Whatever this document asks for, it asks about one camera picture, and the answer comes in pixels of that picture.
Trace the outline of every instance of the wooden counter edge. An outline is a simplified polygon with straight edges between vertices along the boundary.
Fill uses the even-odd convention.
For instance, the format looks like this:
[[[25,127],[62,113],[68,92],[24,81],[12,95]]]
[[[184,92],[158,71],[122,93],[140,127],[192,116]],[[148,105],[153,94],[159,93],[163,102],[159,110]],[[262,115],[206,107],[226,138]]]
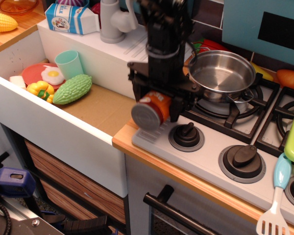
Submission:
[[[27,30],[25,30],[23,33],[11,38],[9,41],[7,41],[6,43],[2,44],[0,46],[0,52],[7,49],[8,47],[12,46],[13,44],[15,44],[16,42],[20,41],[21,39],[25,38],[26,36],[32,34],[33,32],[37,31],[38,27],[37,25],[33,25],[32,27],[28,28]]]
[[[223,189],[220,189],[215,185],[133,145],[132,136],[137,130],[138,126],[132,119],[129,120],[128,123],[112,138],[112,145],[130,157],[137,159],[145,165],[195,191],[196,193],[205,196],[209,200],[250,221],[251,223],[257,223],[259,217],[264,213],[262,209],[259,209],[241,198],[236,197]],[[294,226],[289,225],[289,229],[291,234],[294,235]]]

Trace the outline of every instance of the yellow pepper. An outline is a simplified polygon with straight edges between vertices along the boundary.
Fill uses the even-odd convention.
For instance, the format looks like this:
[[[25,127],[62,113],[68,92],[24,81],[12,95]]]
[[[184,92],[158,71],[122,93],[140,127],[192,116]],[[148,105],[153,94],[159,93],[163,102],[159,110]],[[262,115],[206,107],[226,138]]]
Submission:
[[[254,64],[253,62],[250,62],[251,65],[253,65],[256,73],[261,73],[263,75],[263,79],[269,80],[269,81],[273,81],[273,76],[268,73],[267,71],[265,71],[264,69],[262,69],[261,67],[259,67],[258,65]]]
[[[26,90],[52,104],[54,88],[48,82],[38,81],[37,83],[29,84]]]

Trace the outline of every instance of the wooden countertop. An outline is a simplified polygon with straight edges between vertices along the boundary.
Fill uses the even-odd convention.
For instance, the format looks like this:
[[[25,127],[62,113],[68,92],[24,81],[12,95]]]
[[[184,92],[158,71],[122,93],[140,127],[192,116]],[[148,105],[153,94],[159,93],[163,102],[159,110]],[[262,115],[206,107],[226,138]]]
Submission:
[[[254,223],[255,225],[257,224],[259,217],[264,213],[262,209],[259,209],[241,198],[238,198],[223,189],[220,189],[215,185],[133,145],[132,136],[137,130],[138,126],[131,119],[112,138],[113,146],[147,166],[159,171],[165,176],[195,191],[196,193],[209,198],[211,201]],[[289,228],[291,234],[294,235],[294,226],[289,225]]]
[[[22,16],[11,16],[11,17],[17,21],[18,27],[9,32],[0,32],[0,45],[2,45],[3,43],[6,43],[10,39],[23,33],[28,28],[36,25],[37,23],[39,23],[40,21],[46,18],[41,0],[39,1],[38,6],[32,12],[29,12]]]

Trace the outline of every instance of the faucet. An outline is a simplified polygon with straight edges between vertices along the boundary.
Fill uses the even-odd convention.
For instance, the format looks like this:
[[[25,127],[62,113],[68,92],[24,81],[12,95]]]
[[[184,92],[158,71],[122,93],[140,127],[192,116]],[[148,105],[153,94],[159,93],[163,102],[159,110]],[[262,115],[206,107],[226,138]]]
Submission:
[[[119,0],[100,1],[100,38],[105,43],[118,43],[138,27],[133,9],[134,0],[125,0],[128,12],[120,10]]]

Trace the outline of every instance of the slotted spatula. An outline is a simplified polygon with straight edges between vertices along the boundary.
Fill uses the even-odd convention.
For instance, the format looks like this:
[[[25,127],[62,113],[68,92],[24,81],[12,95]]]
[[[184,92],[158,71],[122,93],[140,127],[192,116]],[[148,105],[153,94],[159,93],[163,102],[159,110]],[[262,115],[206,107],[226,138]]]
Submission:
[[[256,232],[258,235],[290,235],[289,227],[281,214],[280,206],[283,190],[290,180],[291,170],[291,161],[282,153],[274,169],[274,196],[272,206],[257,222]]]

